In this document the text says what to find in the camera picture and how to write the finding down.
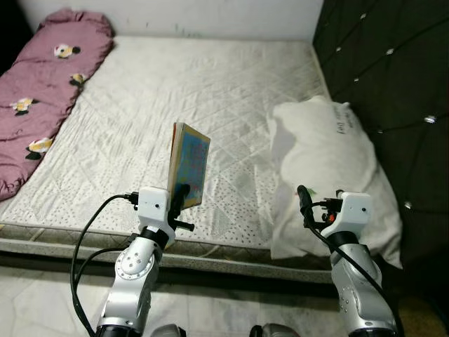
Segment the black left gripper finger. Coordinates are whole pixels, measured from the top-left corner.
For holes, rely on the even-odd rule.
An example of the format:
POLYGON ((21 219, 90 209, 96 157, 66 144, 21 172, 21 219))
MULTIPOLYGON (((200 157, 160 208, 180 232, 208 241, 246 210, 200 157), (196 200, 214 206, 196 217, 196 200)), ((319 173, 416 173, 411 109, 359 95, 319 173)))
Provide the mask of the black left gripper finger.
POLYGON ((183 211, 185 203, 188 199, 190 186, 186 183, 180 183, 175 186, 174 192, 171 194, 171 215, 178 216, 183 211))

